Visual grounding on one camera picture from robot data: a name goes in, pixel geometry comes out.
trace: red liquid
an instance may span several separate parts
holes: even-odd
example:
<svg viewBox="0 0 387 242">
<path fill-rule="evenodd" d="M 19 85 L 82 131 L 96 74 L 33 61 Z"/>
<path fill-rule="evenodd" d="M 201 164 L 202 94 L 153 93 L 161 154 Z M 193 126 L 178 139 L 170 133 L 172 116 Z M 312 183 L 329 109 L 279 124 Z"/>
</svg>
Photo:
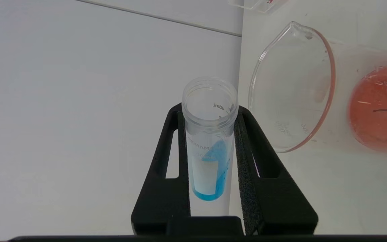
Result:
<svg viewBox="0 0 387 242">
<path fill-rule="evenodd" d="M 387 153 L 387 66 L 366 75 L 353 90 L 349 121 L 361 144 Z"/>
</svg>

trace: blue stain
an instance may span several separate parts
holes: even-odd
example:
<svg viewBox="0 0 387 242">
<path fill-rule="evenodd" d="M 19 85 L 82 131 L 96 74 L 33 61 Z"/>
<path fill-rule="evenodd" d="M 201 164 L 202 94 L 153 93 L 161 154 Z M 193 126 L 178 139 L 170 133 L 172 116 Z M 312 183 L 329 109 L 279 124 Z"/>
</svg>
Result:
<svg viewBox="0 0 387 242">
<path fill-rule="evenodd" d="M 226 175 L 228 173 L 229 162 L 227 160 L 227 150 L 226 145 L 223 140 L 217 141 L 211 149 L 204 155 L 201 159 L 204 162 L 218 162 L 218 175 L 221 174 L 216 181 L 216 193 L 211 195 L 206 195 L 199 193 L 193 189 L 194 194 L 202 200 L 213 201 L 218 199 L 225 189 Z"/>
</svg>

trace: plastic tube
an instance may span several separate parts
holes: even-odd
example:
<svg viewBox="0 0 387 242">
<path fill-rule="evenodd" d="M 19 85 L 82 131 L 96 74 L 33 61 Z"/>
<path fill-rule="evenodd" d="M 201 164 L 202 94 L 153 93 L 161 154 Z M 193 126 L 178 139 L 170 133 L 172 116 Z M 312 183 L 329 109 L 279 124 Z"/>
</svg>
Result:
<svg viewBox="0 0 387 242">
<path fill-rule="evenodd" d="M 237 91 L 219 78 L 196 78 L 184 89 L 182 110 L 190 186 L 201 200 L 214 201 L 230 190 Z"/>
</svg>

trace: white countertop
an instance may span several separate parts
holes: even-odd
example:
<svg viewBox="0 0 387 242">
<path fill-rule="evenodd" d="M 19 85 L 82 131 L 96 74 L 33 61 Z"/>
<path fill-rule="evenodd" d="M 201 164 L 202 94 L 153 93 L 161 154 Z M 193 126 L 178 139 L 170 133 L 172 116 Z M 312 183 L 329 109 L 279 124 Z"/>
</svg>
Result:
<svg viewBox="0 0 387 242">
<path fill-rule="evenodd" d="M 387 49 L 387 1 L 289 0 L 271 15 L 245 10 L 240 105 L 247 107 L 258 58 L 290 21 L 345 43 Z M 318 213 L 316 234 L 387 234 L 386 158 L 308 147 L 279 157 Z M 232 180 L 231 212 L 241 217 L 236 172 Z"/>
</svg>

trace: white label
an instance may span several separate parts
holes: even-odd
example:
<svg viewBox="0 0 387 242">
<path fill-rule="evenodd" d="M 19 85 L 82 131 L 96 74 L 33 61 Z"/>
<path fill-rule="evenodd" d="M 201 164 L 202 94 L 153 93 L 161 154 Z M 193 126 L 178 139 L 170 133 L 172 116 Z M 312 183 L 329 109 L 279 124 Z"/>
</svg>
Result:
<svg viewBox="0 0 387 242">
<path fill-rule="evenodd" d="M 195 190 L 204 195 L 215 194 L 219 162 L 191 158 Z"/>
</svg>

